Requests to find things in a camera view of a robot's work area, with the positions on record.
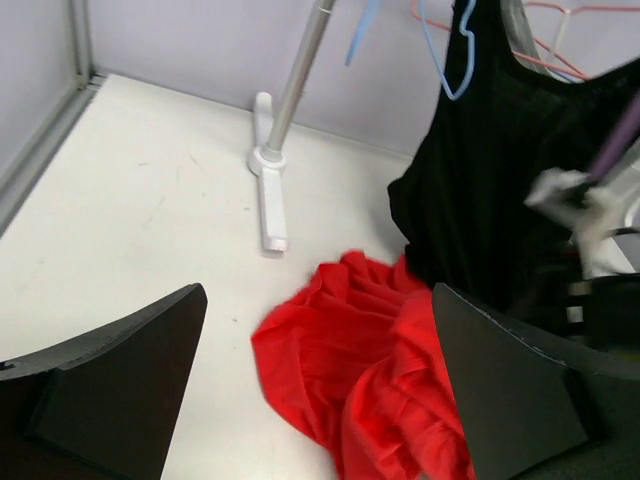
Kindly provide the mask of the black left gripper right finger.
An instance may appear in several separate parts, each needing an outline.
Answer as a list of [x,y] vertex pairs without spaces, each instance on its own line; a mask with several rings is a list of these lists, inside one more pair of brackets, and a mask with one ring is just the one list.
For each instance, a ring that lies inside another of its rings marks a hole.
[[439,284],[437,334],[480,479],[636,479],[639,363]]

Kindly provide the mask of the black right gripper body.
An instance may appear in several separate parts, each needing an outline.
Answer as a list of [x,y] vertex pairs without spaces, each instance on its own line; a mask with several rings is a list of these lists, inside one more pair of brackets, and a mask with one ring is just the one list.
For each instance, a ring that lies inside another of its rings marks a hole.
[[556,242],[533,266],[529,323],[596,350],[637,350],[639,275],[588,279],[577,248]]

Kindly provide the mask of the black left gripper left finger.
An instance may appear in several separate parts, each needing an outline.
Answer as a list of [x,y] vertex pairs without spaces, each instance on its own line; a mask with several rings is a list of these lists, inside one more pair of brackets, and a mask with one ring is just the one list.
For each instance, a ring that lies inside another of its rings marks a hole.
[[203,286],[187,285],[2,362],[2,478],[160,478],[206,309]]

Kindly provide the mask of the light blue hanger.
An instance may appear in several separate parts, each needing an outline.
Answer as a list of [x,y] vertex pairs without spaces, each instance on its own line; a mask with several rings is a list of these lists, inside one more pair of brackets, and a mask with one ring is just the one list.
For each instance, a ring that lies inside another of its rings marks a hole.
[[347,51],[347,55],[345,58],[345,66],[349,67],[353,59],[365,37],[368,30],[370,29],[372,23],[374,22],[378,9],[380,7],[380,0],[368,0],[366,2],[365,8],[362,11],[362,14],[358,20],[357,26],[355,28],[353,37],[351,39],[351,43],[349,45],[349,49]]

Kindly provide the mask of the red tank top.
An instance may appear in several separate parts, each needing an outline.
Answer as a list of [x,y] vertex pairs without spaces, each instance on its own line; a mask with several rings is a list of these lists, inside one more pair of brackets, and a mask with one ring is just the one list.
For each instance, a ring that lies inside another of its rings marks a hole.
[[251,343],[264,396],[343,479],[472,479],[431,291],[404,260],[321,264]]

